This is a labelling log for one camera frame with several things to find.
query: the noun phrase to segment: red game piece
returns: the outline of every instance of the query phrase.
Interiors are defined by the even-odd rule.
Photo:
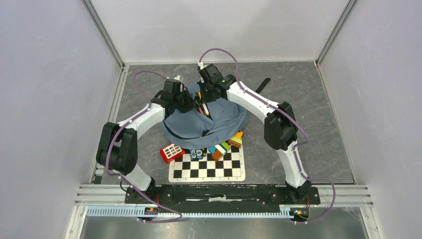
[[[178,157],[181,157],[185,153],[185,150],[176,146],[175,144],[170,144],[167,147],[164,147],[160,150],[161,157],[165,163],[170,163]]]

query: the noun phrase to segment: checkerboard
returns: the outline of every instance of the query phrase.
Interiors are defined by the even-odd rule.
[[[243,148],[232,146],[222,159],[216,162],[211,153],[203,159],[192,159],[190,150],[170,162],[169,181],[177,182],[213,182],[245,180],[245,161]]]

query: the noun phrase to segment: green block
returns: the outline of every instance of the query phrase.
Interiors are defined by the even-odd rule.
[[[226,142],[223,142],[220,145],[223,146],[226,149],[226,151],[229,151],[231,149],[230,145]]]
[[[242,140],[240,138],[232,137],[230,140],[242,145]]]

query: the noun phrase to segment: white panel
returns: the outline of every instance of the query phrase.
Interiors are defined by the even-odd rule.
[[[118,76],[81,1],[0,1],[0,238],[64,237]]]
[[[422,233],[421,12],[420,0],[358,1],[321,66],[386,239]]]
[[[315,60],[347,0],[93,0],[125,62]],[[206,60],[231,61],[223,53]]]

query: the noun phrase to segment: metal corner post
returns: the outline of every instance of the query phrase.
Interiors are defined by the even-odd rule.
[[[343,28],[344,23],[346,22],[347,18],[349,17],[350,13],[352,12],[357,0],[349,0],[346,4],[346,7],[344,8],[343,12],[340,15],[340,18],[338,19],[337,23],[334,26],[334,29],[332,30],[330,36],[328,37],[327,42],[325,43],[324,47],[322,48],[321,53],[319,54],[318,58],[316,59],[315,63],[317,67],[320,66],[322,61],[324,60],[325,56],[327,55],[327,52],[331,48],[332,44],[334,43],[335,39],[338,36],[338,33]]]
[[[113,58],[115,59],[116,63],[119,65],[120,68],[124,67],[124,62],[122,58],[120,57],[116,46],[113,44],[113,41],[110,38],[110,35],[108,34],[106,27],[104,27],[103,22],[101,21],[100,17],[98,16],[97,11],[95,10],[95,7],[91,0],[82,0],[82,3],[84,4],[85,8],[87,9],[88,13],[90,14],[95,26],[98,29],[98,32],[100,32],[101,37],[104,39],[104,42],[107,44],[107,47],[109,48],[111,54],[113,55]]]

